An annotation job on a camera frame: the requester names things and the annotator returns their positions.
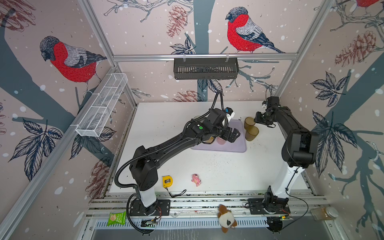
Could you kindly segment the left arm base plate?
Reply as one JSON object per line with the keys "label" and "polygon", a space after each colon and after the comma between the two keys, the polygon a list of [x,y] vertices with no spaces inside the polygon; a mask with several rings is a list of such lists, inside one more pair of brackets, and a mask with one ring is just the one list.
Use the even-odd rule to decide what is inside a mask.
{"label": "left arm base plate", "polygon": [[157,200],[147,208],[141,200],[133,200],[129,205],[129,214],[134,217],[168,216],[170,208],[170,200]]}

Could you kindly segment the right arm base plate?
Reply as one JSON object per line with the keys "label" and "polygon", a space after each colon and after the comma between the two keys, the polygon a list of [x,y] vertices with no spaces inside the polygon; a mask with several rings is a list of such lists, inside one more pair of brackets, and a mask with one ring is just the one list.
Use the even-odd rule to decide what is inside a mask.
{"label": "right arm base plate", "polygon": [[252,215],[289,215],[289,198],[277,198],[265,201],[261,198],[248,199],[248,207]]}

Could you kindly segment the brown textured cup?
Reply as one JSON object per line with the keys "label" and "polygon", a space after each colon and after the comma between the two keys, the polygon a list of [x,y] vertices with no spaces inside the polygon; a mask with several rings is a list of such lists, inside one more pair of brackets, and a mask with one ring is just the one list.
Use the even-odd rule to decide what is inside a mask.
{"label": "brown textured cup", "polygon": [[254,118],[247,117],[244,120],[244,128],[247,130],[249,127],[254,126],[256,123],[254,122]]}
{"label": "brown textured cup", "polygon": [[246,129],[245,139],[251,142],[258,136],[259,132],[259,128],[256,126],[249,126]]}

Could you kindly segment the yellow plastic cup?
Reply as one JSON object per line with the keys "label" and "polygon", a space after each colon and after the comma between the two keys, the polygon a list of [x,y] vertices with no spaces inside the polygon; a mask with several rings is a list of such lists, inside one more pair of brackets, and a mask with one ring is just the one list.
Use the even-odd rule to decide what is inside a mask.
{"label": "yellow plastic cup", "polygon": [[204,144],[212,144],[215,141],[214,137],[210,137],[208,140],[204,141]]}

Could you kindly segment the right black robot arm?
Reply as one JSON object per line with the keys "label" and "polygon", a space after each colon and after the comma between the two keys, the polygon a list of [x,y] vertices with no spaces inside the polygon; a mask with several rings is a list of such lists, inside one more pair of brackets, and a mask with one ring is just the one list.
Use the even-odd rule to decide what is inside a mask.
{"label": "right black robot arm", "polygon": [[315,162],[319,135],[305,128],[288,107],[280,104],[279,97],[266,97],[263,104],[265,112],[257,112],[254,121],[269,128],[279,126],[285,137],[281,151],[285,163],[263,200],[265,211],[274,214],[288,205],[291,187],[299,175]]}

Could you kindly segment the pink plastic cup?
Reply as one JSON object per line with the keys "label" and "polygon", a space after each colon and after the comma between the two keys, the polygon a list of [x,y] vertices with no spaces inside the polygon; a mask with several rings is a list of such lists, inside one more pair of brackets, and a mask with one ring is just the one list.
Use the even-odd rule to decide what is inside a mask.
{"label": "pink plastic cup", "polygon": [[216,141],[219,145],[224,145],[226,143],[225,140],[221,139],[221,138],[216,138]]}

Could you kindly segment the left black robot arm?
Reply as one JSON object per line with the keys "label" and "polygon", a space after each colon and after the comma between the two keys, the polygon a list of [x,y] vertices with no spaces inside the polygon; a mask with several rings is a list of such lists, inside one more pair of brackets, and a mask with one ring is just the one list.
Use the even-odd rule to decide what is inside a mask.
{"label": "left black robot arm", "polygon": [[130,225],[142,235],[150,235],[153,230],[141,229],[131,219],[131,203],[138,201],[144,215],[156,212],[164,213],[158,206],[158,198],[154,186],[157,183],[158,169],[179,153],[200,144],[210,145],[216,138],[233,143],[240,136],[238,129],[232,129],[229,122],[235,113],[231,108],[212,105],[209,110],[195,119],[189,120],[182,132],[157,146],[146,149],[140,146],[132,159],[125,162],[117,171],[114,183],[119,188],[133,188],[133,193],[126,207],[126,218]]}

